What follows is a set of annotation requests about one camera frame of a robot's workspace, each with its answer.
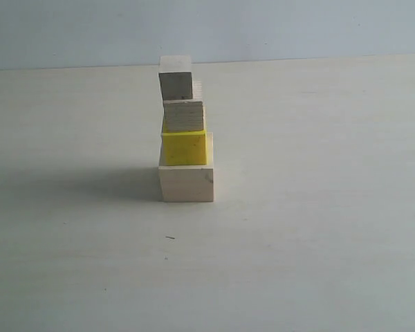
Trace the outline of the large pale wooden cube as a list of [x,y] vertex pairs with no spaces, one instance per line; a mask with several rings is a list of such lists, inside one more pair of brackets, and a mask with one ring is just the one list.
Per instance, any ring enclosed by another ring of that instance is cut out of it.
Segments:
[[207,132],[206,165],[165,164],[164,148],[160,146],[158,176],[164,202],[213,202],[214,201],[214,145],[213,133]]

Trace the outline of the yellow cube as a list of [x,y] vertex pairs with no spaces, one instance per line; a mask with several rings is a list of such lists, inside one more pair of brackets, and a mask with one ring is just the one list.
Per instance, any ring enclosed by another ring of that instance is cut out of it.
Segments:
[[163,119],[162,152],[166,166],[206,165],[207,130],[205,126],[196,131],[170,131]]

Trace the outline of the medium striped wooden cube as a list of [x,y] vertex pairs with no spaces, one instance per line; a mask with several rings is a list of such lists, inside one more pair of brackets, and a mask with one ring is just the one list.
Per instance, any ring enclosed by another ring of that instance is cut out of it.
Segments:
[[201,81],[192,84],[190,100],[163,101],[163,126],[166,132],[202,131],[205,129],[205,105]]

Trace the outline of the small pale wooden cube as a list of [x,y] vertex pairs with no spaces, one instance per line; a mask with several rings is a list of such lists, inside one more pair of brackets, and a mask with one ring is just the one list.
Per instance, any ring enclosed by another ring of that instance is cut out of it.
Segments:
[[189,55],[162,55],[158,69],[163,100],[193,98],[192,59]]

